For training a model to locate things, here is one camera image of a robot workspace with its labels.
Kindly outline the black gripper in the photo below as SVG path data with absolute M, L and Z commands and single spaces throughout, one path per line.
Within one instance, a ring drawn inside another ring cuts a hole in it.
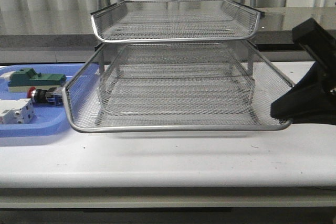
M 271 104 L 270 115 L 294 124 L 335 125 L 335 38 L 313 18 L 293 28 L 292 38 L 315 63 L 291 90 Z

